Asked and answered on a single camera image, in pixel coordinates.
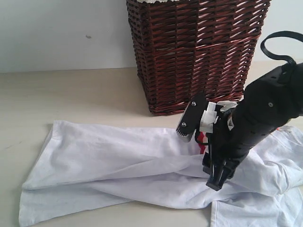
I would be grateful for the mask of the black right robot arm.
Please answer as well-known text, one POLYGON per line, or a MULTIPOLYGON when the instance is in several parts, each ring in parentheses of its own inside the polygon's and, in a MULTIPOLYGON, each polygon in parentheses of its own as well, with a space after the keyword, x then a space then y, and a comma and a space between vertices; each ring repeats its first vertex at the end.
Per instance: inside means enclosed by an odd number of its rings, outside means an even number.
POLYGON ((220 114, 208 148, 203 171, 206 185, 218 191, 231 179, 249 151, 275 129, 303 114, 303 65, 285 64, 246 86, 235 108, 220 114))

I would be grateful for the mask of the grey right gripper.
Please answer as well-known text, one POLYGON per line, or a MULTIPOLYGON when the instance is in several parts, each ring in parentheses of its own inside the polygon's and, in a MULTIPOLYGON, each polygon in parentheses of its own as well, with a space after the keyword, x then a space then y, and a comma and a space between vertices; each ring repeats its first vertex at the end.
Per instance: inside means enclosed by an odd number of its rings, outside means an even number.
POLYGON ((231 120, 232 111, 224 112, 215 124, 214 132, 206 135, 209 151, 203 158, 203 170, 209 174, 206 186, 215 191, 221 190, 222 177, 225 180, 233 178, 236 168, 249 152, 249 147, 240 141, 241 134, 229 130, 231 120))

